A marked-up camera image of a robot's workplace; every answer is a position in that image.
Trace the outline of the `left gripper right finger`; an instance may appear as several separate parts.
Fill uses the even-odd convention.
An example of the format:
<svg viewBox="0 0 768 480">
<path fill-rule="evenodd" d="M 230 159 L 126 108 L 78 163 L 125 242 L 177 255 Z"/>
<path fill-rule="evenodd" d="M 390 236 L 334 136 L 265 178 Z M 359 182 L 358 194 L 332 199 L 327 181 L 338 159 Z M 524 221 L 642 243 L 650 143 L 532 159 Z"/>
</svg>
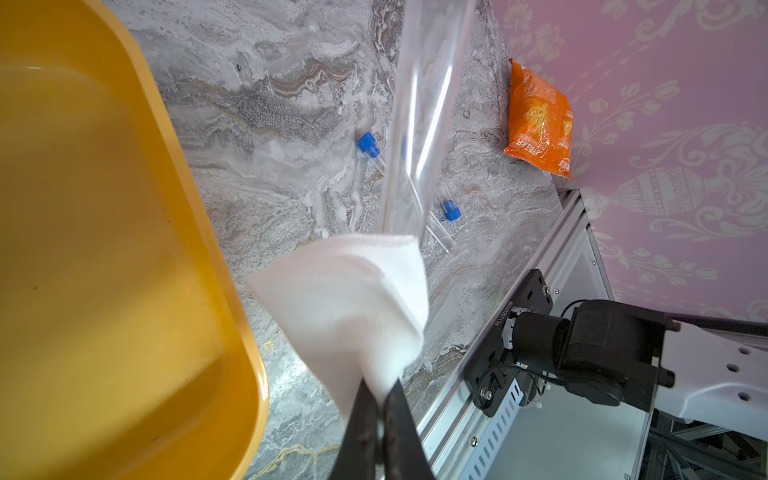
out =
<svg viewBox="0 0 768 480">
<path fill-rule="evenodd" d="M 403 386 L 397 381 L 383 406 L 384 478 L 434 480 Z"/>
</svg>

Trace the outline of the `yellow plastic basin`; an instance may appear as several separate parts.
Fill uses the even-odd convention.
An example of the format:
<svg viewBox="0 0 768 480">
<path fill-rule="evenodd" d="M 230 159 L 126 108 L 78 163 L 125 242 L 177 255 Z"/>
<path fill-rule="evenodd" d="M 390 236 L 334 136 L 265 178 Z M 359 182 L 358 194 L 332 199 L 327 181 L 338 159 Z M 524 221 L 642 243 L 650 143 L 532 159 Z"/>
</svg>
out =
<svg viewBox="0 0 768 480">
<path fill-rule="evenodd" d="M 1 5 L 1 475 L 239 479 L 267 377 L 149 66 L 98 1 Z"/>
</svg>

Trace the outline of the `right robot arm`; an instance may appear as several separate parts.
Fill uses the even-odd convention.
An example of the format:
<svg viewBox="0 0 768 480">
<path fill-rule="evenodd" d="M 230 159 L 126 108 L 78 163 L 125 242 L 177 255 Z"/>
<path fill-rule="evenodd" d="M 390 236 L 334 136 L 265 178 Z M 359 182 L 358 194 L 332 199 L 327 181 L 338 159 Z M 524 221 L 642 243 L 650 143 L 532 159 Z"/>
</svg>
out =
<svg viewBox="0 0 768 480">
<path fill-rule="evenodd" d="M 767 352 L 670 314 L 608 300 L 570 318 L 516 308 L 501 330 L 516 366 L 593 404 L 767 438 Z"/>
</svg>

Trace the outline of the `white wiping cloth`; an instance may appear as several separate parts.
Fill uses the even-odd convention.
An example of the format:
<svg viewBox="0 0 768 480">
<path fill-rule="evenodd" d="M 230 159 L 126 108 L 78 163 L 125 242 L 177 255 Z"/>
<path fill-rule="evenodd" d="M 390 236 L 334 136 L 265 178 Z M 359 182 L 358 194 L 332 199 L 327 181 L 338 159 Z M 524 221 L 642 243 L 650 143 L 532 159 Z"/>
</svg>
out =
<svg viewBox="0 0 768 480">
<path fill-rule="evenodd" d="M 343 419 L 361 383 L 383 403 L 422 352 L 429 295 L 414 236 L 322 239 L 250 273 L 246 286 Z"/>
</svg>

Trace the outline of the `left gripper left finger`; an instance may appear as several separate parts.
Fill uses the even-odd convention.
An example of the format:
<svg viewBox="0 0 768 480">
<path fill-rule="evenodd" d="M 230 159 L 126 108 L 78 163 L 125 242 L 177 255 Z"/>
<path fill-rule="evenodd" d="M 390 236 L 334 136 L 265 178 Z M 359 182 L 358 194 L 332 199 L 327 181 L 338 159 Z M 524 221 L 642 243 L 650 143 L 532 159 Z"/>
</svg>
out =
<svg viewBox="0 0 768 480">
<path fill-rule="evenodd" d="M 379 414 L 379 404 L 362 380 L 329 480 L 375 478 Z"/>
</svg>

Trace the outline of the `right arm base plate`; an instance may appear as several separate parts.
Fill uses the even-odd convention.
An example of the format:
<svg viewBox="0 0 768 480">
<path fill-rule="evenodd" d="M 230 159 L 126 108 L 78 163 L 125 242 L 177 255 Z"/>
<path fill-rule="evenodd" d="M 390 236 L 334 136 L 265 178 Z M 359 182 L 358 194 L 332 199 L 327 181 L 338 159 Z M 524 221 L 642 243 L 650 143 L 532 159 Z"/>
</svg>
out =
<svg viewBox="0 0 768 480">
<path fill-rule="evenodd" d="M 523 313 L 549 314 L 552 305 L 542 272 L 531 269 L 469 356 L 463 379 L 470 390 L 472 404 L 486 417 L 496 414 L 517 375 L 517 370 L 512 368 L 516 362 L 512 337 L 517 318 Z"/>
</svg>

